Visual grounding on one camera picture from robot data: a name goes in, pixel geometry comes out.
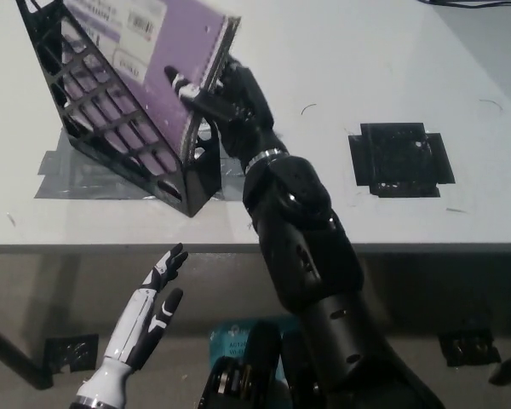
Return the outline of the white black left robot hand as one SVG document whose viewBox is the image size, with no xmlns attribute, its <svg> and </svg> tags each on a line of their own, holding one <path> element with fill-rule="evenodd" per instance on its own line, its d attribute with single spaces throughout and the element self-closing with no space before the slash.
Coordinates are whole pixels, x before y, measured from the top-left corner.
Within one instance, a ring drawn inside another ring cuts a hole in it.
<svg viewBox="0 0 511 409">
<path fill-rule="evenodd" d="M 157 347 L 178 309 L 183 290 L 175 288 L 161 305 L 156 301 L 164 287 L 178 276 L 187 259 L 183 244 L 167 251 L 152 267 L 140 286 L 134 290 L 108 343 L 104 357 L 140 370 Z"/>
</svg>

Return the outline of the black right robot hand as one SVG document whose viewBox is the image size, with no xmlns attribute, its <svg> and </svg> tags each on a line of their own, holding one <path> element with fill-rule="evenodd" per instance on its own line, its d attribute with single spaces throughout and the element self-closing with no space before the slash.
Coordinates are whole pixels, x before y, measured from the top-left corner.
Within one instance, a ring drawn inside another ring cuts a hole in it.
<svg viewBox="0 0 511 409">
<path fill-rule="evenodd" d="M 182 105 L 210 124 L 227 155 L 244 169 L 262 157 L 288 153 L 273 130 L 274 118 L 260 85 L 239 60 L 227 57 L 213 90 L 197 86 L 173 66 L 166 66 L 164 73 Z"/>
</svg>

